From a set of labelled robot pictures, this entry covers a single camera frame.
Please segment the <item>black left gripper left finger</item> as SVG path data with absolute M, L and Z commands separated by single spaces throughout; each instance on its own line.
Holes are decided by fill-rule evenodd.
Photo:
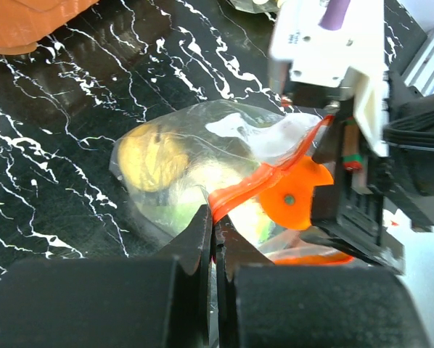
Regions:
M 23 260 L 0 281 L 0 347 L 209 347 L 212 216 L 156 254 Z

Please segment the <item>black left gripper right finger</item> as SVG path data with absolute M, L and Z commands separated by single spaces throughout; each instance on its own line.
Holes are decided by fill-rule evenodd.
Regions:
M 222 347 L 429 347 L 400 280 L 377 267 L 275 265 L 228 220 L 215 244 Z

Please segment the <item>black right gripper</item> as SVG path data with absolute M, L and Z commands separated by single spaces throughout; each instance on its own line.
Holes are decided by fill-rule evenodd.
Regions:
M 388 73 L 387 83 L 389 121 L 383 137 L 389 156 L 369 156 L 366 187 L 371 193 L 356 193 L 351 175 L 343 176 L 342 188 L 315 188 L 312 226 L 301 239 L 402 275 L 404 246 L 383 227 L 382 208 L 389 199 L 415 231 L 429 232 L 434 227 L 434 94 L 423 96 L 406 86 L 396 72 Z M 315 163 L 336 162 L 347 116 L 345 110 L 335 114 L 314 151 Z

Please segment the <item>orange fake orange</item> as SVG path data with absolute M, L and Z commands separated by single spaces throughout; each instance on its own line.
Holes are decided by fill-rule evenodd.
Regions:
M 278 225 L 304 231 L 311 226 L 314 188 L 333 184 L 330 171 L 304 156 L 280 181 L 258 196 L 263 211 Z

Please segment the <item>clear orange-zip bag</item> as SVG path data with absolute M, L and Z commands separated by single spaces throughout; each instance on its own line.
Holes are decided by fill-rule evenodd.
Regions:
M 140 191 L 123 178 L 118 147 L 133 129 L 115 142 L 110 172 L 126 188 L 146 234 L 161 244 L 178 236 L 199 207 L 209 204 L 278 265 L 342 265 L 351 256 L 303 241 L 301 234 L 308 228 L 296 231 L 276 224 L 258 199 L 302 157 L 313 160 L 330 122 L 311 113 L 278 115 L 246 104 L 207 101 L 144 123 L 172 131 L 189 156 L 188 167 L 169 187 Z

